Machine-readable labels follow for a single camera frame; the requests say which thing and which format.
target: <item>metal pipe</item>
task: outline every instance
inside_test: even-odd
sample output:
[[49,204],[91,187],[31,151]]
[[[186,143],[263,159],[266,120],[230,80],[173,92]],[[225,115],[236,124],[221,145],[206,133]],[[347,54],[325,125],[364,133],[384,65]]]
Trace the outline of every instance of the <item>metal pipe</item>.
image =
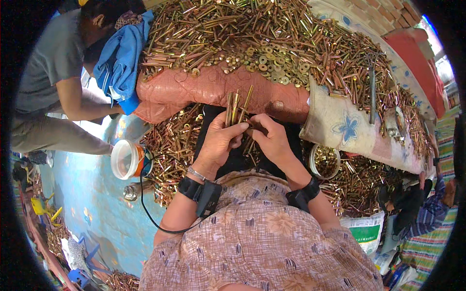
[[236,115],[238,114],[238,104],[240,103],[240,90],[236,90],[236,94],[234,96],[234,103],[233,103],[233,112],[232,112],[232,123],[235,124],[236,122]]
[[370,81],[370,115],[369,123],[375,124],[376,121],[376,75],[374,68],[369,70],[369,81]]
[[251,85],[251,87],[249,88],[249,92],[247,93],[247,97],[246,97],[246,101],[244,102],[244,106],[241,110],[241,115],[240,117],[238,118],[238,124],[240,124],[242,121],[243,121],[243,118],[244,118],[244,114],[246,113],[247,111],[247,106],[249,104],[249,99],[251,98],[251,95],[253,93],[253,89],[254,89],[254,86]]
[[228,97],[226,99],[226,120],[225,125],[229,127],[232,122],[232,99],[233,99],[233,92],[228,93]]

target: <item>striped mat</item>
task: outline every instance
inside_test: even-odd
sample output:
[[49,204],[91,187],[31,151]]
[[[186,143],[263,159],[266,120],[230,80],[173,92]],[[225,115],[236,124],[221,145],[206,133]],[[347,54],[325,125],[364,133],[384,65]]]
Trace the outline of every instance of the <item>striped mat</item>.
[[[453,169],[453,132],[455,117],[458,117],[459,111],[459,107],[447,111],[442,119],[438,120],[435,129],[435,136],[439,144],[440,168],[445,181],[455,176]],[[399,290],[417,291],[420,289],[442,255],[455,224],[457,213],[457,207],[451,208],[441,227],[431,233],[413,237],[404,244],[402,260],[417,267],[418,277],[401,286]]]

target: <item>green label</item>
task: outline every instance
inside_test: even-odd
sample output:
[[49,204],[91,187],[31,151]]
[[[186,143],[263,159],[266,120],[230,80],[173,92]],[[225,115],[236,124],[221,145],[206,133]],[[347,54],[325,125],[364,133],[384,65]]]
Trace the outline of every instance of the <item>green label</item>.
[[349,230],[358,243],[366,243],[377,239],[380,225],[351,227]]

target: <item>striped shirt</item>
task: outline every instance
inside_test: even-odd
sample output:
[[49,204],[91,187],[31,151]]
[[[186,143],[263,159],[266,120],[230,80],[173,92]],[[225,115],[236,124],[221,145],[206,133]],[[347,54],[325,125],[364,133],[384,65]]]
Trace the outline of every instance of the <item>striped shirt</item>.
[[415,223],[411,224],[411,228],[406,233],[405,238],[417,237],[440,227],[445,220],[445,216],[449,210],[448,206],[442,203],[445,195],[445,182],[443,176],[437,177],[435,184],[435,194],[427,198],[424,204],[419,209],[418,217]]

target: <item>gray pants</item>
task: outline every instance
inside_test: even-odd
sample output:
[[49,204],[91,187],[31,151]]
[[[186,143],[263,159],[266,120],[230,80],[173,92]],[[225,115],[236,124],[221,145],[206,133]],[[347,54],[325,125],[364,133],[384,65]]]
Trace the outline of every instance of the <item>gray pants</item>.
[[[110,101],[82,88],[82,102],[105,104]],[[33,120],[14,119],[11,147],[12,151],[20,153],[55,149],[90,155],[110,155],[113,149],[112,145],[93,136],[74,122],[48,116],[40,116]]]

